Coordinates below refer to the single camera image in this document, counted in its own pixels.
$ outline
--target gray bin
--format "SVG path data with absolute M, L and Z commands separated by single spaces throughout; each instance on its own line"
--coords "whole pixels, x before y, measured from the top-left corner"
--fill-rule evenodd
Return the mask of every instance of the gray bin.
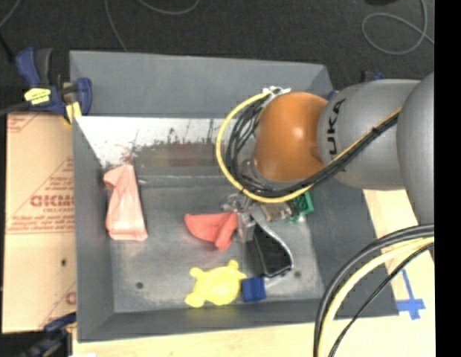
M 375 239 L 361 190 L 330 180 L 312 191 L 315 212 L 304 221 L 290 228 L 272 224 L 281 227 L 277 230 L 293 250 L 295 269 L 268 281 L 267 300 L 243 303 L 238 298 L 227 306 L 194 309 L 183 301 L 194 284 L 189 268 L 205 270 L 236 259 L 249 277 L 256 273 L 246 245 L 233 242 L 228 250 L 217 251 L 190 236 L 182 221 L 185 213 L 218 211 L 217 202 L 235 190 L 211 154 L 209 163 L 200 167 L 191 163 L 160 168 L 153 164 L 152 147 L 134 149 L 149 238 L 113 241 L 104 226 L 103 173 L 116 161 L 107 161 L 106 152 L 100 153 L 100 139 L 90 129 L 108 121 L 102 135 L 106 137 L 108 131 L 112 137 L 130 126 L 131 118 L 143 118 L 144 128 L 151 123 L 147 120 L 155 121 L 153 126 L 163 127 L 166 134 L 183 120 L 222 119 L 237 103 L 272 85 L 325 97 L 332 87 L 324 66 L 73 51 L 71 79 L 78 77 L 90 78 L 94 92 L 91 114 L 74 124 L 78 340 L 312 322 L 333 275 Z M 112 125 L 113 120 L 122 124 Z M 145 132 L 140 130 L 138 136 L 145 137 Z M 130 141 L 137 143 L 136 138 L 122 137 L 122 144 L 115 145 L 130 145 Z M 376 269 L 350 294 L 338 314 L 352 315 L 386 276 L 384 267 Z M 388 290 L 365 312 L 393 314 L 396 306 Z

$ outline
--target kuka logo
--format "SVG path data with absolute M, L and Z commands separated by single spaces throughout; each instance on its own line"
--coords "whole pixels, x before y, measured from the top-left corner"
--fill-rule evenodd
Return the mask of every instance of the kuka logo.
M 71 195 L 36 195 L 30 198 L 30 204 L 35 208 L 46 208 L 49 206 L 73 206 L 74 196 Z
M 333 106 L 333 112 L 335 113 L 335 115 L 333 116 L 330 115 L 328 118 L 329 127 L 326 131 L 326 134 L 327 134 L 326 139 L 332 145 L 332 149 L 329 150 L 329 154 L 331 156 L 338 154 L 338 150 L 336 148 L 336 139 L 335 139 L 335 133 L 336 133 L 335 124 L 336 124 L 336 120 L 338 119 L 338 114 L 340 113 L 340 107 L 345 100 L 346 98 L 335 103 L 335 105 Z

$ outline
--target black floor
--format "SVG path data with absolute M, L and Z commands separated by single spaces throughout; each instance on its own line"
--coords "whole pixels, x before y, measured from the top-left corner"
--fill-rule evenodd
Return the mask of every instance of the black floor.
M 258 60 L 293 60 L 326 65 L 333 86 L 359 83 L 364 71 L 388 78 L 422 79 L 434 70 L 434 48 L 420 33 L 394 19 L 371 18 L 365 39 L 361 25 L 373 13 L 407 20 L 434 36 L 434 0 L 0 0 L 0 31 L 12 52 L 27 46 L 53 48 L 51 74 L 68 76 L 70 49 L 106 49 L 157 54 L 208 55 Z M 0 109 L 21 101 L 25 82 L 0 43 Z M 0 300 L 4 236 L 4 118 L 0 118 Z M 11 356 L 41 335 L 0 335 L 0 353 Z

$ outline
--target pink cloth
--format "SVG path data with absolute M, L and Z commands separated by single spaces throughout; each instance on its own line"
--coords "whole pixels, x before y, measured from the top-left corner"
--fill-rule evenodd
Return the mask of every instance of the pink cloth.
M 186 214 L 184 222 L 191 234 L 213 242 L 224 251 L 232 243 L 232 234 L 237 229 L 237 213 Z
M 105 173 L 103 180 L 112 191 L 105 220 L 110 237 L 117 240 L 145 240 L 148 233 L 141 211 L 135 168 L 122 165 Z

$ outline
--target clamp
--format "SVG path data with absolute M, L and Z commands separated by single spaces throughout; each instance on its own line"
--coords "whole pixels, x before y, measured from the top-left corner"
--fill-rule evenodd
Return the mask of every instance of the clamp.
M 49 357 L 56 352 L 64 342 L 70 342 L 70 333 L 65 329 L 68 325 L 77 321 L 77 313 L 72 312 L 61 318 L 50 322 L 45 325 L 43 331 L 45 337 L 36 342 L 29 349 L 12 355 L 12 357 Z M 70 345 L 65 345 L 67 352 L 69 352 Z
M 49 59 L 53 49 L 29 47 L 16 56 L 16 67 L 28 82 L 25 93 L 28 110 L 33 112 L 56 112 L 70 123 L 73 116 L 86 115 L 90 111 L 92 93 L 89 78 L 78 78 L 71 86 L 61 89 L 51 85 L 48 78 Z M 75 93 L 76 100 L 65 102 L 66 94 Z

